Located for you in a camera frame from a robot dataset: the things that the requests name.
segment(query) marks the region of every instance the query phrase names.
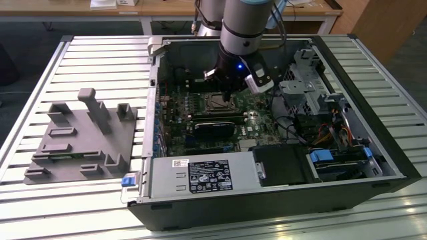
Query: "blue latch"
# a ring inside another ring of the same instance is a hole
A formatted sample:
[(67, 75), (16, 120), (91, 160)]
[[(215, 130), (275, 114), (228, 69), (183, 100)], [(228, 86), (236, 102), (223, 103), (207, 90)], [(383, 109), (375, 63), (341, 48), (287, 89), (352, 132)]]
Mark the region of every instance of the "blue latch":
[(371, 151), (371, 149), (368, 147), (363, 148), (363, 152), (364, 152), (367, 158), (372, 157), (372, 151)]
[(133, 187), (136, 185), (136, 177), (135, 176), (125, 176), (121, 178), (121, 187)]
[(332, 161), (333, 156), (329, 150), (315, 150), (309, 153), (311, 161), (315, 163), (317, 161)]

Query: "aluminum slotted table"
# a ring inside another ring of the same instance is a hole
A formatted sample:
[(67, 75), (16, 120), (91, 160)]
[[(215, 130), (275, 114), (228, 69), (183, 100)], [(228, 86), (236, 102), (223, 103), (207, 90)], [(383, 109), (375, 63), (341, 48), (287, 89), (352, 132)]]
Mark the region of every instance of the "aluminum slotted table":
[[(399, 239), (427, 234), (427, 179), (353, 209), (151, 232), (127, 210), (137, 189), (120, 179), (23, 184), (56, 101), (84, 109), (80, 88), (95, 88), (107, 107), (137, 108), (131, 172), (141, 169), (148, 36), (64, 37), (0, 150), (0, 239)], [(321, 37), (391, 135), (427, 176), (427, 114), (357, 39)], [(336, 91), (339, 87), (325, 74)]]

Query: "robotic arm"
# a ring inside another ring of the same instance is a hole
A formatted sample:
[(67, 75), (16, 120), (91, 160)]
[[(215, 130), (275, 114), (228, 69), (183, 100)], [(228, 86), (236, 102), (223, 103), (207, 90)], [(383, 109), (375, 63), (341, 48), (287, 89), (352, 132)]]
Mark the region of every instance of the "robotic arm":
[(200, 4), (200, 8), (208, 13), (207, 16), (203, 15), (201, 23), (201, 28), (212, 30), (211, 34), (203, 31), (208, 36), (219, 29), (219, 12), (223, 9), (219, 55), (215, 68), (204, 73), (204, 79), (219, 82), (225, 102), (235, 91), (248, 87), (257, 94), (273, 86), (269, 70), (259, 53), (272, 7), (273, 0), (203, 0)]

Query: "floor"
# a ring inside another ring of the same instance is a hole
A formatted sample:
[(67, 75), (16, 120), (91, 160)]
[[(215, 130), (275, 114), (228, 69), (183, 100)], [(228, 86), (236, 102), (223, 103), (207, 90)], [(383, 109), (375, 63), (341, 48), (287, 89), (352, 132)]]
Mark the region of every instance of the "floor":
[[(0, 86), (0, 145), (3, 144), (29, 94), (49, 62), (63, 35), (141, 35), (137, 22), (57, 22), (53, 31), (41, 23), (0, 22), (3, 44), (20, 72), (20, 80)], [(153, 23), (153, 34), (189, 34), (189, 22)], [(387, 69), (427, 110), (427, 18), (405, 41)]]

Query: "power supply label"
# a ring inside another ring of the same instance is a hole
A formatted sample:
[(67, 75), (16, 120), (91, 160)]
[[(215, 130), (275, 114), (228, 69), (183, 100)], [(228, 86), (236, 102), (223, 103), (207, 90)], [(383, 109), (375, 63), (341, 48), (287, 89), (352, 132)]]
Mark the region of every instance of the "power supply label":
[(228, 160), (189, 162), (188, 181), (192, 194), (232, 190)]

